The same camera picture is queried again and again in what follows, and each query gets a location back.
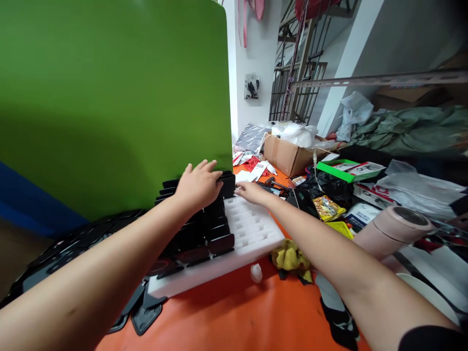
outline red package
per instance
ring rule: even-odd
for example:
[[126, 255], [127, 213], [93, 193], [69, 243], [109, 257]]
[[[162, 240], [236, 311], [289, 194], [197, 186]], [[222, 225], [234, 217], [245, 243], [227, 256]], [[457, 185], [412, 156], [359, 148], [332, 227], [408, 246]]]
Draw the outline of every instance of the red package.
[[[247, 171], [251, 172], [254, 170], [255, 166], [259, 162], [260, 160], [258, 159], [257, 156], [252, 156], [251, 159], [244, 162], [244, 166], [245, 168], [247, 168]], [[267, 176], [267, 175], [268, 175], [268, 170], [265, 168], [265, 170], [262, 173], [262, 176]]]

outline white foam tray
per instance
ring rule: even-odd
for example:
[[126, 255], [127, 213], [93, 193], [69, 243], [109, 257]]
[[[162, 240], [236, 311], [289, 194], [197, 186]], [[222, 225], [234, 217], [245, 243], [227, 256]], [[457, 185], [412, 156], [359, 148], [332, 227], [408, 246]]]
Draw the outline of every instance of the white foam tray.
[[151, 296], [171, 297], [218, 278], [265, 256], [284, 240], [283, 233], [263, 207], [237, 196], [225, 199], [224, 207], [234, 234], [234, 251], [162, 279], [151, 277], [148, 283]]

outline green backdrop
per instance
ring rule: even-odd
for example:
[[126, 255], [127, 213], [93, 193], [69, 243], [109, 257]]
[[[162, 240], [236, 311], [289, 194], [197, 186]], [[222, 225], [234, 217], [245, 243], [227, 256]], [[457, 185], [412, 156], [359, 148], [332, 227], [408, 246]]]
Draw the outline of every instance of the green backdrop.
[[66, 206], [150, 207], [187, 163], [231, 157], [221, 6], [0, 2], [0, 161]]

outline orange table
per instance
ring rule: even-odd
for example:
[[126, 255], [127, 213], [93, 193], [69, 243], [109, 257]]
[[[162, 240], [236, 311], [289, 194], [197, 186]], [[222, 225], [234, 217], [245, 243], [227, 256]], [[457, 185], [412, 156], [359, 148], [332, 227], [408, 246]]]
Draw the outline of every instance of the orange table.
[[[242, 169], [236, 166], [234, 173]], [[275, 178], [287, 184], [283, 173]], [[143, 336], [135, 333], [129, 319], [97, 350], [344, 350], [332, 339], [320, 290], [294, 277], [279, 280], [267, 257], [258, 263], [261, 284], [251, 280], [250, 265], [242, 267], [171, 297]], [[362, 335], [358, 346], [370, 350]]]

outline person's left arm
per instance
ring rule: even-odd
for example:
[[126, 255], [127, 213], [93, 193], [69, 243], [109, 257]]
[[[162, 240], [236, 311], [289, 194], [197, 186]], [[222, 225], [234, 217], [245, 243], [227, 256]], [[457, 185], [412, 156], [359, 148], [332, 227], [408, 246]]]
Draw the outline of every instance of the person's left arm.
[[216, 161], [189, 164], [176, 193], [0, 310], [3, 350], [93, 350], [177, 231], [212, 203]]

